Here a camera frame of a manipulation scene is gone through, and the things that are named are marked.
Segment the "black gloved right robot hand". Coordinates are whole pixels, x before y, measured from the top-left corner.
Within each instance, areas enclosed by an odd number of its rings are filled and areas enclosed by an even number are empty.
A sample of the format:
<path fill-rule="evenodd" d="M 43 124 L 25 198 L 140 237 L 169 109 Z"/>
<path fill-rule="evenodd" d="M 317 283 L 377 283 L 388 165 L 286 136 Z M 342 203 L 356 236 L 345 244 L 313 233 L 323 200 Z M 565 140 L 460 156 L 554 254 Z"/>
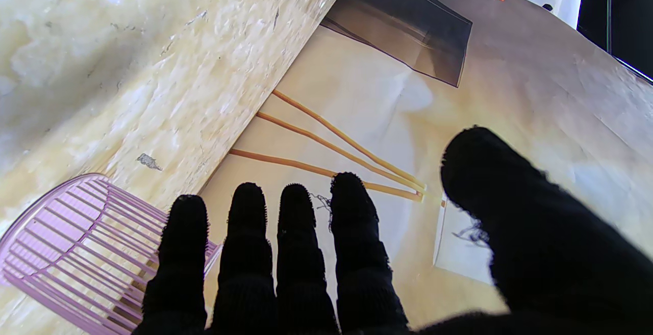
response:
<path fill-rule="evenodd" d="M 206 326 L 204 296 L 206 205 L 200 196 L 181 195 L 163 229 L 159 268 L 134 333 L 651 333 L 651 260 L 490 129 L 455 135 L 440 174 L 448 199 L 479 224 L 508 313 L 471 312 L 410 329 L 377 210 L 362 180 L 343 172 L 331 182 L 336 304 L 306 188 L 289 184 L 282 191 L 272 275 L 263 191 L 243 183 L 228 215 L 212 324 Z"/>

